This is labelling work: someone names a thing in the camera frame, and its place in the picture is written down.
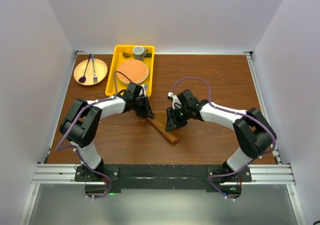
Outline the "orange cloth napkin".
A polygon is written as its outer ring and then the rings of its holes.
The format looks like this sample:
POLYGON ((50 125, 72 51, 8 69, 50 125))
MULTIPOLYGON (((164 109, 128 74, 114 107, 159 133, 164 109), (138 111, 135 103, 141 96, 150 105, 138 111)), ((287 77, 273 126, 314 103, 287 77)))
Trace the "orange cloth napkin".
POLYGON ((165 111, 154 111, 154 117, 148 117, 153 127, 172 145, 177 144, 180 138, 173 131, 166 131, 167 113, 165 111))

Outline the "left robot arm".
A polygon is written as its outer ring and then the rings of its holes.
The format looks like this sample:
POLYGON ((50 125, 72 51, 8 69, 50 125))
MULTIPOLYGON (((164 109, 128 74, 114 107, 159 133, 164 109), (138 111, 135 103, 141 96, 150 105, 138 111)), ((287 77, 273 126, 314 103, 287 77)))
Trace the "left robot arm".
POLYGON ((108 181, 103 159, 94 144, 100 120, 130 111, 141 118, 154 118, 147 90, 147 84, 131 82, 126 89, 108 98, 95 101, 76 99, 60 124, 59 132, 63 137, 55 150, 73 148, 88 178, 92 181, 108 181))

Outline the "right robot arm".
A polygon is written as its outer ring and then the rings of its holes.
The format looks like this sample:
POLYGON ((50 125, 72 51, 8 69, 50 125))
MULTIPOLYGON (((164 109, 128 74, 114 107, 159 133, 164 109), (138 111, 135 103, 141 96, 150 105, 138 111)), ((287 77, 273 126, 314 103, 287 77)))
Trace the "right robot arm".
POLYGON ((166 110, 166 132, 185 127, 190 119, 215 123, 235 132, 238 149, 209 175, 210 179, 224 177, 233 182, 248 165, 266 154, 267 149, 275 147, 276 133, 257 108, 238 110, 207 99, 199 101, 189 89, 177 95, 169 92, 168 100, 172 106, 166 110))

